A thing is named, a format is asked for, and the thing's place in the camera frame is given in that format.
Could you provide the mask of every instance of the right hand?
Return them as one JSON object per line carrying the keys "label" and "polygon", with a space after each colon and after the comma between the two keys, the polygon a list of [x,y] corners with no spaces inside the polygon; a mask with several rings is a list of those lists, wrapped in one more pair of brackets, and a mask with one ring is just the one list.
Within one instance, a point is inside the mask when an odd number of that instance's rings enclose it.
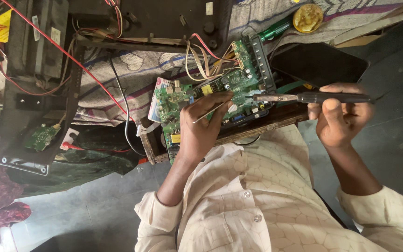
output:
{"label": "right hand", "polygon": [[[320,88],[322,92],[362,94],[357,84],[334,83]],[[318,119],[316,134],[323,145],[345,147],[373,116],[370,103],[341,104],[337,99],[327,99],[320,104],[308,104],[309,119]]]}

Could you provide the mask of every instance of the smartphone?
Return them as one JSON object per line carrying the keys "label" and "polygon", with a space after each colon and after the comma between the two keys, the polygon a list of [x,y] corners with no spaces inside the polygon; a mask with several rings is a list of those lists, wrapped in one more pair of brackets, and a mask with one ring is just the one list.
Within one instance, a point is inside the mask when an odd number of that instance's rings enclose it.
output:
{"label": "smartphone", "polygon": [[270,59],[270,66],[320,88],[337,82],[359,82],[369,61],[325,43],[297,43],[276,52]]}

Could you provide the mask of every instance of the shirt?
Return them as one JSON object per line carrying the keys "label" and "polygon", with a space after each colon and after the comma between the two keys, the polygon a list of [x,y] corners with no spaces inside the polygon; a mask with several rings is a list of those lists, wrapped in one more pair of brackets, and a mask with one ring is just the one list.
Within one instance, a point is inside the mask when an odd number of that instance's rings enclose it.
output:
{"label": "shirt", "polygon": [[178,205],[164,206],[148,192],[135,206],[135,251],[403,252],[402,195],[385,186],[369,196],[339,188],[340,205],[364,227],[359,234],[330,215],[312,181],[308,148],[294,125],[249,147],[215,147]]}

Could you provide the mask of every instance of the man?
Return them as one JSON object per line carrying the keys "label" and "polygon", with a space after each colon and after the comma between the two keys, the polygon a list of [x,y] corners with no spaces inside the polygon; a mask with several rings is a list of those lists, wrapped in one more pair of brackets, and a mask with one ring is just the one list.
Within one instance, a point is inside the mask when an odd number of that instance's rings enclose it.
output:
{"label": "man", "polygon": [[[320,90],[363,92],[343,83]],[[180,152],[158,192],[135,207],[142,220],[136,251],[403,252],[403,196],[382,186],[351,146],[372,117],[371,104],[309,104],[340,181],[337,198],[364,227],[358,234],[344,229],[312,189],[308,149],[294,125],[249,147],[213,148],[231,98],[210,94],[182,110]],[[210,121],[192,123],[222,102]]]}

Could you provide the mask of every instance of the hand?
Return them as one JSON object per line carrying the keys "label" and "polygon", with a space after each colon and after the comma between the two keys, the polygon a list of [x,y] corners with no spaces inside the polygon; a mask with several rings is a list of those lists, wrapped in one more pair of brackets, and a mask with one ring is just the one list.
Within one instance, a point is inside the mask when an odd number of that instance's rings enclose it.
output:
{"label": "hand", "polygon": [[[206,156],[219,135],[223,117],[233,104],[232,96],[233,92],[208,94],[183,108],[180,113],[181,144],[177,159],[183,158],[188,163],[198,164]],[[210,121],[203,118],[193,123],[224,102]]]}
{"label": "hand", "polygon": [[[364,90],[357,84],[334,83],[320,88],[322,92],[361,94]],[[341,104],[337,99],[327,99],[323,106],[308,104],[309,119],[318,119],[316,134],[323,145],[345,147],[360,132],[373,115],[370,103]]]}

